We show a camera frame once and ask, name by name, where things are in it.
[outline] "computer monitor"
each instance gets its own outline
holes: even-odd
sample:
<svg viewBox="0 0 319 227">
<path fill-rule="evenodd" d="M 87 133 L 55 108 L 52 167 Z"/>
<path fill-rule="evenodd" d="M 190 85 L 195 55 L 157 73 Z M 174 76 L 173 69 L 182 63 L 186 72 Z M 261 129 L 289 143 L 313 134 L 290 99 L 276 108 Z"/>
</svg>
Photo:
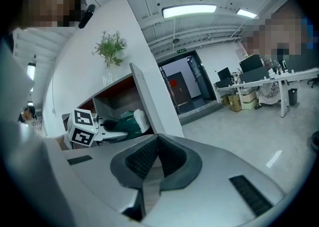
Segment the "computer monitor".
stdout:
<svg viewBox="0 0 319 227">
<path fill-rule="evenodd" d="M 241 61 L 239 63 L 243 73 L 260 68 L 263 66 L 263 63 L 260 60 L 260 57 L 258 54 L 254 54 L 247 59 Z"/>
<path fill-rule="evenodd" d="M 217 74 L 218 74 L 220 80 L 224 80 L 226 78 L 232 79 L 232 75 L 231 75 L 228 68 L 225 68 L 225 69 L 217 72 Z"/>
</svg>

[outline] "trash bin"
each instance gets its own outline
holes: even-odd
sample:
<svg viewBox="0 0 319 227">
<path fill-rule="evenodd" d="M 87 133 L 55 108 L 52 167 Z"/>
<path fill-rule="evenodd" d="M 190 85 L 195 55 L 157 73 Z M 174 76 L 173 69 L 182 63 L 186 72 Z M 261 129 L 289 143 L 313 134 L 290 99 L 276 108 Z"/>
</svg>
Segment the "trash bin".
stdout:
<svg viewBox="0 0 319 227">
<path fill-rule="evenodd" d="M 288 96 L 289 96 L 289 104 L 291 106 L 295 105 L 297 103 L 297 89 L 291 88 L 288 90 Z"/>
</svg>

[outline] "exit sign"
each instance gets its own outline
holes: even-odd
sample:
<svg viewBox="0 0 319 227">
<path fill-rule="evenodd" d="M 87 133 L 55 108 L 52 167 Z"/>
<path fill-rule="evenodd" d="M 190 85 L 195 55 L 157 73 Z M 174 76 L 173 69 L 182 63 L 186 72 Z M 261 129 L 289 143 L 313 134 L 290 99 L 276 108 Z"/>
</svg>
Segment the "exit sign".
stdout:
<svg viewBox="0 0 319 227">
<path fill-rule="evenodd" d="M 177 51 L 178 54 L 181 54 L 183 52 L 186 52 L 186 48 L 183 48 L 183 49 L 180 49 L 180 50 Z"/>
</svg>

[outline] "doorway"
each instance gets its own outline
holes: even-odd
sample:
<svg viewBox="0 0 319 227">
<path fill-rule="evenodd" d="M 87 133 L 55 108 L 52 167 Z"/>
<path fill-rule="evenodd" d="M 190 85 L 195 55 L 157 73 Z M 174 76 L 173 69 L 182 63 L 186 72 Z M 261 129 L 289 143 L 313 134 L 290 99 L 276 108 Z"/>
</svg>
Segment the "doorway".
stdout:
<svg viewBox="0 0 319 227">
<path fill-rule="evenodd" d="M 195 51 L 159 63 L 159 70 L 178 115 L 200 108 L 216 99 Z"/>
</svg>

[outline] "white floor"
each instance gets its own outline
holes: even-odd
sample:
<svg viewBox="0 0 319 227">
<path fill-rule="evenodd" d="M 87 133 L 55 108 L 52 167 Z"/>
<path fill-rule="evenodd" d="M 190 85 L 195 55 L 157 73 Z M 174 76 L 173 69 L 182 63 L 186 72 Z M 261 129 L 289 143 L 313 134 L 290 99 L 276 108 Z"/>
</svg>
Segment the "white floor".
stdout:
<svg viewBox="0 0 319 227">
<path fill-rule="evenodd" d="M 311 85 L 301 81 L 290 83 L 289 87 L 298 89 L 298 103 L 290 107 L 284 118 L 280 117 L 280 103 L 238 113 L 226 106 L 184 125 L 184 135 L 236 154 L 287 193 L 312 166 L 317 154 L 309 137 L 319 130 L 319 86 L 311 89 Z"/>
</svg>

